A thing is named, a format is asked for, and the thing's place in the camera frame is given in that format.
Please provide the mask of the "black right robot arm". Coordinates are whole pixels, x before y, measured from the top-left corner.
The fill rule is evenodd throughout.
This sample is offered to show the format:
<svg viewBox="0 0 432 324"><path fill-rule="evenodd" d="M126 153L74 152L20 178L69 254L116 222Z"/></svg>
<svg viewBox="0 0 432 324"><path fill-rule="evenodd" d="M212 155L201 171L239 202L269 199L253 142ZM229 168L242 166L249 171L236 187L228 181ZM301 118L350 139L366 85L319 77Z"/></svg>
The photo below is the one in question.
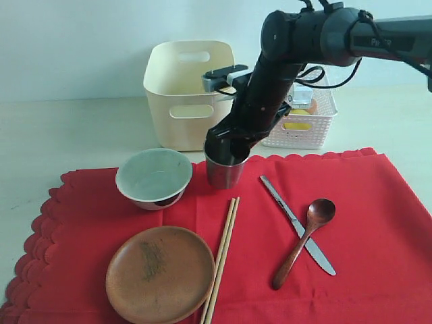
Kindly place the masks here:
<svg viewBox="0 0 432 324"><path fill-rule="evenodd" d="M270 13L253 69L237 64L202 76L207 92L234 89L231 111L207 132L205 155L221 165L242 163L290 112L286 96L308 64L356 66L363 57L401 61L430 76L431 18L375 20L365 10L326 1L320 10L307 3L298 13Z"/></svg>

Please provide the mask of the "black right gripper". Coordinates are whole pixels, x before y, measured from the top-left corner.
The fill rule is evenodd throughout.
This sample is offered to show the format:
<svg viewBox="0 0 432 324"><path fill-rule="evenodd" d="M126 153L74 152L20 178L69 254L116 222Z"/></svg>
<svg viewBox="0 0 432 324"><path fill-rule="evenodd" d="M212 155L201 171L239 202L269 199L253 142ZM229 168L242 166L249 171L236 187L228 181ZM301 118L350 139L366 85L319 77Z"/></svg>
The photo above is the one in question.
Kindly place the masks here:
<svg viewBox="0 0 432 324"><path fill-rule="evenodd" d="M220 165L244 162L257 142L268 137L291 109L286 101L276 106L234 101L232 110L207 132L204 146L206 157Z"/></svg>

